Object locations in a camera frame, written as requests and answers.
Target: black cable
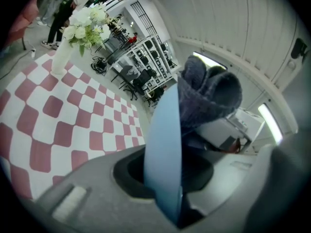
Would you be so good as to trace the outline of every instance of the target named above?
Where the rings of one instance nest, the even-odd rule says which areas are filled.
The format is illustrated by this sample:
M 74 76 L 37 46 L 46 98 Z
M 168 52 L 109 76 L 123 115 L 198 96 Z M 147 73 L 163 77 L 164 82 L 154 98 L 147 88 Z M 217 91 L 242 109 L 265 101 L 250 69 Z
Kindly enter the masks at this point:
M 28 51 L 27 53 L 25 53 L 23 56 L 19 57 L 18 60 L 14 63 L 14 65 L 11 67 L 11 69 L 9 70 L 9 72 L 6 73 L 6 74 L 4 74 L 4 75 L 0 78 L 0 80 L 3 79 L 4 77 L 6 77 L 7 75 L 9 75 L 10 72 L 13 70 L 13 68 L 16 66 L 16 64 L 20 61 L 20 59 L 23 58 L 23 57 L 25 57 L 25 56 L 26 56 L 28 53 L 30 53 L 30 52 L 31 52 L 31 50 L 29 50 L 29 51 Z

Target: white ceiling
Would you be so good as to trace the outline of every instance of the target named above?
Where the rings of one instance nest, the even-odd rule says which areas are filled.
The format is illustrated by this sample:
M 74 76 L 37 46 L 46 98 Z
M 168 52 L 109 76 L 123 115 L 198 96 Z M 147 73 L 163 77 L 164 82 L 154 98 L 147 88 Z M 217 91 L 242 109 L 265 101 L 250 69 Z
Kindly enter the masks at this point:
M 290 56 L 295 40 L 300 37 L 309 46 L 311 40 L 286 0 L 152 1 L 180 64 L 197 51 L 226 65 L 241 82 L 242 107 L 258 114 L 265 102 L 282 133 L 295 132 L 297 123 L 282 91 L 301 69 L 301 58 Z M 269 142 L 273 138 L 265 127 L 253 146 Z

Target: white sneaker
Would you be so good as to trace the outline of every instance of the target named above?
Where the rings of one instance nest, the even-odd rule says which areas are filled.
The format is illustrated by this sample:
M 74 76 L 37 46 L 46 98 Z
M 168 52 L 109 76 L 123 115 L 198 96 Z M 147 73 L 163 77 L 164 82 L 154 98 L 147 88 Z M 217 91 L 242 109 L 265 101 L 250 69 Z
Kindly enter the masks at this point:
M 60 42 L 57 41 L 55 44 L 53 44 L 52 48 L 53 48 L 54 50 L 57 50 L 58 47 L 59 47 L 59 44 L 60 44 Z
M 51 49 L 52 45 L 52 43 L 48 43 L 47 41 L 41 41 L 41 46 L 45 47 L 46 49 Z
M 38 21 L 37 24 L 40 25 L 40 26 L 47 26 L 48 25 L 47 23 L 44 23 L 42 21 Z

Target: grey fabric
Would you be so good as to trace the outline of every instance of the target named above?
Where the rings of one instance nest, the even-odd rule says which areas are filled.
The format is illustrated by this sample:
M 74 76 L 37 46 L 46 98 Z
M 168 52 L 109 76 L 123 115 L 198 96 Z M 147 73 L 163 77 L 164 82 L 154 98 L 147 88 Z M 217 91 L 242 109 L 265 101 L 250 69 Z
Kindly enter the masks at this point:
M 234 112 L 242 101 L 238 78 L 221 67 L 207 69 L 191 55 L 178 79 L 182 135 Z

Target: white flower bouquet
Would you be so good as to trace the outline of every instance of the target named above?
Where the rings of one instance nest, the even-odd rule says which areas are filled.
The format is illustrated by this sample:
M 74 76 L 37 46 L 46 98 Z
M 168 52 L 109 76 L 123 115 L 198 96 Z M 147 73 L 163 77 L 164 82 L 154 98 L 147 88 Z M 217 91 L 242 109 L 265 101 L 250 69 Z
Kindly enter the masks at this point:
M 102 3 L 96 4 L 93 8 L 84 7 L 80 11 L 73 11 L 69 22 L 67 28 L 62 28 L 63 35 L 71 46 L 74 43 L 80 45 L 81 56 L 83 56 L 85 48 L 90 48 L 95 44 L 104 47 L 103 41 L 110 35 L 107 24 L 114 23 Z

